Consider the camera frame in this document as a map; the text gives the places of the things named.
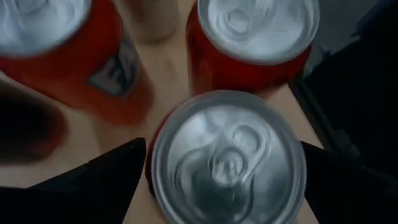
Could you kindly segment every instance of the wooden table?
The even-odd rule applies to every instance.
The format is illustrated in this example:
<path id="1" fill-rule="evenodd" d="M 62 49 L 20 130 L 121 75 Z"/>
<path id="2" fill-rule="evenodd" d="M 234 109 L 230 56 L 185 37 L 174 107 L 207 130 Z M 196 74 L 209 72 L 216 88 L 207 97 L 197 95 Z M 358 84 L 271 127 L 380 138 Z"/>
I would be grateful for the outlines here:
<path id="1" fill-rule="evenodd" d="M 136 44 L 140 58 L 155 87 L 154 105 L 144 122 L 130 127 L 116 127 L 92 118 L 82 111 L 75 111 L 58 104 L 67 118 L 69 128 L 64 143 L 44 161 L 35 164 L 1 165 L 0 185 L 29 187 L 86 163 L 136 137 L 145 137 L 147 143 L 152 139 L 154 131 L 164 116 L 174 106 L 190 96 L 187 78 L 185 23 L 193 0 L 178 0 L 178 3 L 181 23 L 170 39 L 161 44 Z M 125 18 L 128 17 L 124 11 L 121 14 Z M 30 91 L 4 76 L 0 77 L 11 85 Z M 319 147 L 322 146 L 287 86 L 277 90 L 266 101 L 280 111 L 300 140 Z M 143 175 L 124 222 L 165 223 L 155 200 L 148 191 L 147 181 Z M 304 201 L 296 223 L 318 223 L 307 201 Z"/>

